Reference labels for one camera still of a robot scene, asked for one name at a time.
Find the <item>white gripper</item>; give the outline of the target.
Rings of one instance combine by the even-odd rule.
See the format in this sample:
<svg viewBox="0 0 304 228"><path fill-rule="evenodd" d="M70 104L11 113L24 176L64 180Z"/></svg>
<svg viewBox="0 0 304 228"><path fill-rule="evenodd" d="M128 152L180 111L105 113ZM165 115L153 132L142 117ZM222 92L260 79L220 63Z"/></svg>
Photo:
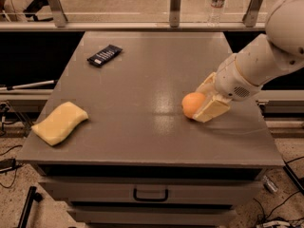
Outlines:
<svg viewBox="0 0 304 228"><path fill-rule="evenodd" d="M196 89L204 95L215 90L222 96L208 96L193 115L195 121L206 123L213 120L230 110L230 99L245 101L256 95L261 86L252 85L243 77L237 65L237 55L233 53L220 64L217 72L212 72Z"/></svg>

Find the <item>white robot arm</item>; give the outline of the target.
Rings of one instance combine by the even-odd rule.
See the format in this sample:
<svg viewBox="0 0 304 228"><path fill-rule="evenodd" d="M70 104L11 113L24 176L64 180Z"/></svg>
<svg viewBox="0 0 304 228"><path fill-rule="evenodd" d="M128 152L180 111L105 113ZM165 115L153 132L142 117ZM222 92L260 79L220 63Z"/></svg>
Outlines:
<svg viewBox="0 0 304 228"><path fill-rule="evenodd" d="M206 123L245 101L273 79L304 67L304 0L277 0L265 32L230 55L197 88L205 95L192 118Z"/></svg>

